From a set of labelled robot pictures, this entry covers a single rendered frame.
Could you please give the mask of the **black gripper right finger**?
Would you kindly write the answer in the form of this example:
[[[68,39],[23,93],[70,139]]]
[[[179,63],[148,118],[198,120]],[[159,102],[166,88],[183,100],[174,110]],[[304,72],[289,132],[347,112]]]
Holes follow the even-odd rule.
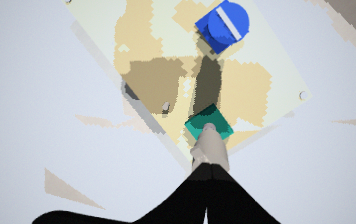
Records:
[[[217,163],[211,163],[212,178],[207,201],[208,224],[281,224],[231,175]]]

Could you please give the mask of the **tan circuit board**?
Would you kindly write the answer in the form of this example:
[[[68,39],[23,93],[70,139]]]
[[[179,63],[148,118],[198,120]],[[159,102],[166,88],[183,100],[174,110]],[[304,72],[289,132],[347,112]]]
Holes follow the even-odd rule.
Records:
[[[253,0],[61,1],[192,172],[313,97]]]

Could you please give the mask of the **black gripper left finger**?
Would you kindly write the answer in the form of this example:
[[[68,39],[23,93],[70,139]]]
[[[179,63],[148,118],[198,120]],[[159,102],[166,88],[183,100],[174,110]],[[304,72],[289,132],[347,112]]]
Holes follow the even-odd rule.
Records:
[[[211,178],[211,163],[201,163],[158,207],[135,222],[54,210],[32,224],[204,224]]]

